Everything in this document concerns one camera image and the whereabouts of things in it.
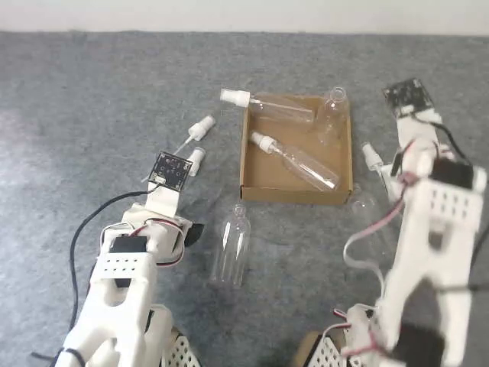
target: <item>cardboard box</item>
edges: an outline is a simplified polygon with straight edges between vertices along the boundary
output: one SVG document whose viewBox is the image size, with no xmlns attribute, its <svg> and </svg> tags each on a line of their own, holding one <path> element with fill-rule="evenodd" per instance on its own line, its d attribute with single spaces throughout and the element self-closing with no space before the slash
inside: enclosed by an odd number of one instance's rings
<svg viewBox="0 0 489 367">
<path fill-rule="evenodd" d="M 316 111 L 323 100 L 318 96 L 286 97 Z M 296 177 L 282 165 L 278 157 L 266 154 L 248 141 L 253 130 L 276 138 L 285 145 L 294 145 L 339 173 L 338 188 L 329 192 L 319 191 Z M 345 203 L 353 191 L 350 117 L 347 118 L 346 128 L 342 130 L 338 147 L 326 147 L 321 144 L 317 132 L 313 129 L 307 131 L 304 128 L 281 124 L 276 120 L 257 119 L 246 110 L 241 139 L 240 186 L 243 200 L 325 205 Z"/>
</svg>

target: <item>black circuit board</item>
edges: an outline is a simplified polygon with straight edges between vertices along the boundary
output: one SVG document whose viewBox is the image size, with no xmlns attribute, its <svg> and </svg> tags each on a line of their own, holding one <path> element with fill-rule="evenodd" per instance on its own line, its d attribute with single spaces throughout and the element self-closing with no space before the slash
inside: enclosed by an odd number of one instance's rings
<svg viewBox="0 0 489 367">
<path fill-rule="evenodd" d="M 382 89 L 396 119 L 433 108 L 433 101 L 417 78 L 404 80 Z"/>
<path fill-rule="evenodd" d="M 180 192 L 191 167 L 191 161 L 162 151 L 158 155 L 148 180 L 153 184 Z"/>
</svg>

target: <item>wire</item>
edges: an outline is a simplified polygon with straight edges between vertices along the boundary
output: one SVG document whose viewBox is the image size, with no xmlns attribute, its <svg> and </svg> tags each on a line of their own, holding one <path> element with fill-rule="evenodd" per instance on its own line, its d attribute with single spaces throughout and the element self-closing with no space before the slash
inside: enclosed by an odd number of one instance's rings
<svg viewBox="0 0 489 367">
<path fill-rule="evenodd" d="M 155 191 L 159 185 L 157 185 L 154 189 L 149 190 L 149 191 L 132 191 L 130 193 L 123 193 L 122 195 L 116 196 L 109 201 L 106 201 L 103 203 L 96 211 L 94 211 L 92 214 L 87 216 L 82 224 L 79 225 L 78 229 L 75 231 L 75 234 L 73 236 L 73 239 L 71 240 L 71 245 L 70 245 L 70 273 L 71 273 L 71 283 L 73 285 L 73 309 L 71 313 L 71 319 L 70 319 L 70 326 L 69 326 L 69 331 L 75 326 L 76 322 L 76 316 L 78 315 L 78 281 L 76 280 L 76 269 L 75 269 L 75 247 L 76 247 L 76 241 L 79 238 L 80 233 L 83 231 L 83 228 L 93 219 L 95 218 L 101 211 L 103 211 L 107 206 L 112 205 L 115 202 L 118 202 L 119 200 L 126 199 L 128 197 L 135 197 L 135 196 L 141 196 L 141 195 L 148 195 L 149 193 L 152 193 Z"/>
<path fill-rule="evenodd" d="M 157 266 L 161 268 L 169 268 L 171 266 L 175 266 L 182 261 L 184 254 L 185 254 L 185 246 L 182 246 L 182 251 L 180 252 L 180 255 L 176 260 L 170 262 L 158 262 Z"/>
<path fill-rule="evenodd" d="M 366 352 L 372 352 L 372 351 L 384 353 L 384 349 L 381 348 L 377 344 L 377 342 L 375 341 L 375 338 L 374 338 L 374 334 L 372 333 L 371 330 L 368 330 L 368 335 L 370 337 L 370 345 L 369 346 L 363 346 L 363 347 L 358 348 L 358 349 L 353 349 L 353 350 L 344 352 L 344 353 L 342 353 L 342 356 L 344 358 L 348 358 L 348 357 L 358 356 L 360 354 L 363 354 Z"/>
<path fill-rule="evenodd" d="M 30 356 L 35 359 L 40 359 L 41 361 L 52 362 L 54 360 L 53 356 L 46 356 L 38 352 L 31 352 Z"/>
<path fill-rule="evenodd" d="M 170 220 L 163 219 L 163 218 L 149 218 L 149 219 L 146 219 L 144 221 L 144 223 L 141 227 L 135 229 L 133 231 L 133 233 L 130 234 L 130 237 L 134 237 L 136 235 L 139 235 L 144 229 L 149 228 L 152 223 L 159 224 L 161 226 L 170 226 L 172 228 L 175 228 L 179 232 L 179 234 L 182 235 L 182 237 L 185 236 L 183 233 L 182 227 L 178 226 L 175 222 L 172 222 Z M 180 263 L 184 254 L 185 254 L 185 245 L 182 245 L 182 251 L 180 252 L 180 254 L 178 255 L 178 257 L 175 260 L 172 260 L 169 262 L 158 262 L 157 266 L 162 267 L 162 268 L 174 266 L 174 265 Z"/>
<path fill-rule="evenodd" d="M 350 323 L 335 323 L 333 325 L 331 325 L 330 327 L 326 328 L 326 330 L 324 330 L 322 332 L 322 340 L 324 342 L 324 339 L 326 338 L 326 336 L 328 335 L 328 333 L 333 330 L 333 329 L 348 329 L 349 327 L 351 327 L 351 324 Z"/>
<path fill-rule="evenodd" d="M 333 315 L 346 320 L 346 313 L 339 310 L 338 308 L 333 308 Z"/>
<path fill-rule="evenodd" d="M 472 293 L 487 292 L 489 291 L 489 283 L 453 285 L 450 287 L 439 288 L 437 291 L 439 293 L 464 292 L 464 291 L 470 291 Z"/>
<path fill-rule="evenodd" d="M 374 272 L 374 274 L 377 276 L 379 280 L 379 283 L 381 284 L 381 297 L 383 297 L 385 292 L 385 280 L 378 264 L 372 261 L 355 260 L 348 254 L 348 249 L 350 248 L 352 243 L 358 241 L 359 239 L 363 239 L 368 235 L 375 233 L 379 229 L 386 226 L 397 214 L 399 214 L 399 212 L 403 208 L 403 198 L 404 198 L 405 190 L 406 188 L 403 189 L 399 200 L 394 204 L 392 209 L 387 213 L 387 215 L 384 218 L 374 222 L 366 229 L 363 229 L 360 232 L 351 235 L 348 241 L 345 243 L 345 247 L 343 248 L 343 259 L 345 260 L 346 265 L 350 266 L 351 268 L 366 269 Z"/>
<path fill-rule="evenodd" d="M 457 142 L 455 141 L 455 139 L 453 138 L 453 135 L 452 135 L 452 132 L 449 130 L 449 128 L 447 128 L 445 125 L 443 124 L 440 124 L 439 122 L 433 122 L 433 121 L 426 121 L 426 120 L 422 120 L 420 118 L 418 118 L 416 116 L 415 113 L 412 113 L 411 114 L 411 117 L 413 119 L 415 119 L 416 121 L 418 122 L 421 122 L 422 124 L 429 124 L 431 125 L 432 127 L 434 128 L 437 128 L 438 130 L 442 130 L 447 138 L 449 139 L 450 141 L 450 144 L 452 145 L 452 147 L 455 149 L 455 151 L 457 152 L 457 154 L 460 156 L 460 158 L 462 158 L 467 164 L 470 164 L 472 165 L 471 161 L 468 159 L 467 155 L 465 155 L 465 153 L 462 151 L 462 149 L 460 149 L 460 147 L 458 146 Z"/>
<path fill-rule="evenodd" d="M 119 222 L 119 223 L 114 223 L 114 224 L 109 224 L 108 226 L 106 226 L 101 232 L 100 232 L 100 248 L 102 248 L 102 245 L 103 245 L 103 242 L 104 242 L 104 235 L 105 235 L 105 231 L 107 229 L 110 229 L 112 227 L 118 227 L 118 226 L 122 226 L 122 225 L 126 225 L 126 226 L 129 226 L 131 227 L 131 229 L 134 230 L 134 226 L 132 224 L 130 224 L 129 222 Z"/>
</svg>

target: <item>bottle cap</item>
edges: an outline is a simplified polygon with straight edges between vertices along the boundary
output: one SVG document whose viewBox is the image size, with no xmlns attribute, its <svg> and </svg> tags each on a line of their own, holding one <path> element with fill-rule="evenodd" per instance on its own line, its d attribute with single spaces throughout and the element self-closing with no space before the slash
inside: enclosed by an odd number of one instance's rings
<svg viewBox="0 0 489 367">
<path fill-rule="evenodd" d="M 221 100 L 234 103 L 239 107 L 248 107 L 251 94 L 245 90 L 221 89 Z"/>
<path fill-rule="evenodd" d="M 374 150 L 370 142 L 363 143 L 361 151 L 364 153 L 365 163 L 370 171 L 375 171 L 376 167 L 384 165 L 381 156 Z"/>
<path fill-rule="evenodd" d="M 209 129 L 214 126 L 215 119 L 211 115 L 207 115 L 202 120 L 193 124 L 191 128 L 189 128 L 189 135 L 192 139 L 196 141 L 200 141 L 204 136 L 206 136 Z"/>
<path fill-rule="evenodd" d="M 251 132 L 250 140 L 267 154 L 272 152 L 272 145 L 277 143 L 272 137 L 260 134 L 259 132 Z"/>
<path fill-rule="evenodd" d="M 200 162 L 206 156 L 206 151 L 201 147 L 197 147 L 193 150 L 192 154 L 187 158 L 192 162 L 192 167 L 190 168 L 189 175 L 194 177 L 199 171 Z"/>
</svg>

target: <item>clear plastic bottle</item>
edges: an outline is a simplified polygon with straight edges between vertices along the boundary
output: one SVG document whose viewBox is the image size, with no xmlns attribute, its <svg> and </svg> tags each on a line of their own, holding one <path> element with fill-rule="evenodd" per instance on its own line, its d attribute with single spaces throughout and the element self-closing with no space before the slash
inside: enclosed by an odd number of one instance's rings
<svg viewBox="0 0 489 367">
<path fill-rule="evenodd" d="M 210 281 L 240 287 L 248 257 L 251 226 L 242 203 L 235 205 L 222 229 L 222 243 L 215 248 Z"/>
<path fill-rule="evenodd" d="M 348 118 L 348 97 L 344 88 L 335 86 L 324 97 L 316 114 L 315 127 L 318 139 L 324 145 L 336 145 Z"/>
<path fill-rule="evenodd" d="M 262 151 L 282 158 L 284 167 L 321 191 L 335 190 L 339 176 L 299 148 L 282 145 L 270 136 L 251 133 L 251 141 Z"/>
<path fill-rule="evenodd" d="M 244 90 L 222 89 L 221 100 L 240 107 L 248 107 L 255 116 L 268 117 L 282 123 L 304 128 L 311 128 L 314 123 L 313 109 L 292 99 L 270 93 L 251 95 Z"/>
<path fill-rule="evenodd" d="M 385 215 L 375 198 L 357 183 L 349 203 L 356 232 L 371 226 Z M 396 248 L 397 236 L 393 228 L 387 225 L 355 243 L 351 256 L 357 260 L 372 261 L 387 269 L 392 265 Z"/>
</svg>

